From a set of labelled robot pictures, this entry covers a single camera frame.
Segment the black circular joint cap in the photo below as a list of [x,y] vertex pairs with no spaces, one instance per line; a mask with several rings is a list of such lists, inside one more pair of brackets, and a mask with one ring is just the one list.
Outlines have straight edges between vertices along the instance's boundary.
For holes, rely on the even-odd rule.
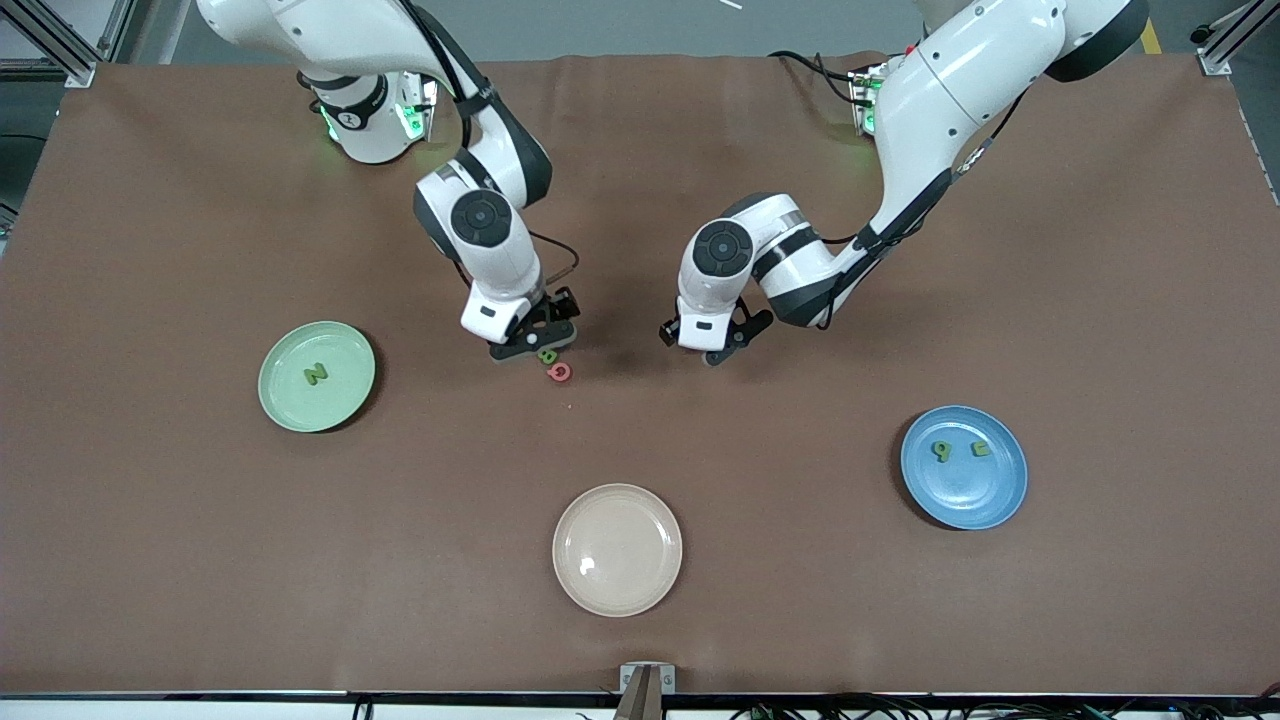
[[751,261],[751,236],[731,220],[717,220],[694,238],[694,265],[704,275],[731,278]]
[[499,192],[472,190],[453,204],[449,224],[470,245],[497,247],[511,234],[511,204]]

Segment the blue plate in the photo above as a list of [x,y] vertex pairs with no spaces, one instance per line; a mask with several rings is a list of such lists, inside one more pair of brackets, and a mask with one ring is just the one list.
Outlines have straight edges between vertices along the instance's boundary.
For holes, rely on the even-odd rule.
[[902,478],[929,515],[961,530],[986,530],[1012,518],[1027,497],[1027,456],[1000,420],[947,405],[906,430]]

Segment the black wheel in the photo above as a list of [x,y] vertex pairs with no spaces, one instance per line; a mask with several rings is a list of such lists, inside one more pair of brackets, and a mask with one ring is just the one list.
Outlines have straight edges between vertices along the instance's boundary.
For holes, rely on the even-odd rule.
[[1213,36],[1213,28],[1208,26],[1197,26],[1196,29],[1192,31],[1192,44],[1204,45],[1212,36]]

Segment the brown table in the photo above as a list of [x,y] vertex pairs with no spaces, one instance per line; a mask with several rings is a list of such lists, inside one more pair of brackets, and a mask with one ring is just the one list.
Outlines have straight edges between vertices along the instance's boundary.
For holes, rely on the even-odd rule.
[[[861,227],[849,108],[777,60],[486,70],[556,161],[529,224],[582,252],[563,387],[488,361],[412,217],[454,119],[361,167],[284,67],[68,94],[0,263],[3,689],[594,689],[634,659],[704,692],[1280,675],[1280,215],[1226,81],[1161,56],[1037,83],[831,332],[713,372],[657,338],[681,249],[760,190]],[[381,379],[358,421],[294,434],[255,378],[316,319],[364,329]],[[905,498],[901,433],[950,402],[1029,456],[998,529]],[[626,620],[550,571],[561,511],[607,482],[686,541]]]

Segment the plate rim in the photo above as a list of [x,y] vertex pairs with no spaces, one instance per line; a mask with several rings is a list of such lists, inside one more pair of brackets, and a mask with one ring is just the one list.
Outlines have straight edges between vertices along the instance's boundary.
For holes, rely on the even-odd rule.
[[[1011,450],[1016,454],[1018,457],[1021,459],[1023,471],[1019,473],[1019,477],[1015,479],[1016,484],[1019,486],[1019,488],[1018,488],[1018,502],[1012,503],[1012,506],[1010,507],[1010,510],[1009,510],[1007,514],[997,515],[995,520],[988,521],[988,523],[957,524],[955,521],[940,518],[937,514],[932,512],[925,506],[924,502],[920,501],[920,493],[923,492],[923,488],[918,488],[916,487],[919,483],[913,483],[911,478],[908,477],[908,470],[906,470],[908,469],[906,452],[908,452],[909,441],[911,439],[911,433],[914,433],[915,429],[918,427],[920,427],[922,424],[924,424],[931,416],[942,415],[943,413],[956,411],[956,410],[959,410],[961,413],[974,413],[977,415],[980,415],[983,418],[989,419],[992,423],[996,424],[996,427],[998,427],[1000,429],[1002,429],[1006,436],[1009,436],[1009,439],[1012,442],[1012,448]],[[982,410],[979,407],[974,407],[972,405],[955,405],[955,404],[954,405],[940,405],[937,407],[933,407],[933,409],[929,409],[929,410],[925,410],[924,413],[922,413],[920,416],[916,418],[915,421],[913,421],[910,427],[908,427],[906,433],[902,436],[902,447],[899,450],[899,470],[902,473],[902,483],[906,486],[906,492],[911,495],[911,500],[915,501],[916,507],[919,507],[920,510],[923,510],[929,518],[933,518],[934,520],[937,520],[937,521],[940,521],[940,523],[942,523],[942,524],[945,524],[947,527],[955,528],[957,530],[989,530],[992,528],[997,528],[997,527],[1007,523],[1014,515],[1018,514],[1018,510],[1021,509],[1023,502],[1027,500],[1027,488],[1030,484],[1030,482],[1029,482],[1030,480],[1030,468],[1027,464],[1027,452],[1023,450],[1021,443],[1018,442],[1018,436],[1015,436],[1014,430],[1009,429],[1009,425],[1006,425],[1000,418],[996,418],[991,413],[987,413],[986,410]]]
[[[570,512],[576,506],[585,502],[590,496],[603,493],[604,491],[608,489],[625,489],[628,492],[639,493],[640,496],[646,497],[648,500],[655,501],[658,506],[662,507],[671,518],[669,532],[671,536],[675,538],[675,546],[676,546],[676,561],[675,561],[676,571],[672,573],[671,580],[666,583],[666,587],[662,588],[662,592],[658,593],[657,598],[654,598],[653,602],[631,612],[609,612],[609,611],[602,611],[595,607],[590,607],[586,603],[586,601],[582,597],[580,597],[579,593],[571,589],[567,582],[564,582],[564,566],[561,564],[558,552],[562,533],[567,532],[566,519],[570,516]],[[561,589],[564,591],[564,594],[567,594],[570,600],[573,601],[575,605],[577,605],[579,607],[586,610],[593,615],[599,615],[602,618],[634,618],[636,615],[653,610],[659,602],[666,600],[667,594],[671,592],[671,588],[676,587],[676,580],[680,578],[680,570],[684,568],[684,565],[685,565],[685,536],[680,529],[680,520],[676,518],[676,512],[671,509],[669,505],[667,505],[666,501],[658,497],[658,493],[650,491],[649,488],[644,488],[632,483],[604,483],[603,486],[595,486],[593,488],[581,492],[577,497],[572,500],[572,502],[570,502],[564,507],[564,511],[561,512],[559,520],[557,520],[556,523],[556,532],[552,533],[552,569],[556,573],[556,580],[559,583]]]
[[[342,333],[348,333],[353,340],[356,340],[357,345],[360,345],[362,350],[369,354],[369,366],[371,369],[371,372],[369,373],[369,382],[366,383],[366,387],[361,392],[360,402],[357,402],[356,406],[351,410],[351,413],[344,415],[340,420],[329,425],[316,427],[316,428],[287,424],[283,418],[278,416],[273,411],[274,404],[269,404],[266,398],[268,396],[266,380],[269,377],[268,374],[270,370],[270,365],[273,364],[271,359],[275,356],[276,351],[280,350],[291,340],[293,340],[294,336],[303,334],[306,331],[312,331],[316,329],[317,327],[334,327],[340,329]],[[292,331],[284,333],[284,336],[282,336],[280,340],[275,341],[275,345],[271,346],[271,350],[266,351],[266,356],[262,357],[262,365],[257,370],[257,402],[259,405],[262,406],[262,411],[266,413],[266,416],[270,418],[273,423],[287,430],[292,430],[296,433],[320,433],[346,423],[347,420],[351,419],[352,415],[360,411],[360,409],[364,407],[365,402],[369,400],[369,393],[372,392],[374,389],[374,380],[376,379],[376,377],[378,377],[378,355],[374,352],[374,345],[369,341],[369,337],[366,337],[365,333],[360,332],[360,329],[356,328],[355,325],[349,325],[339,320],[314,320],[298,325]]]

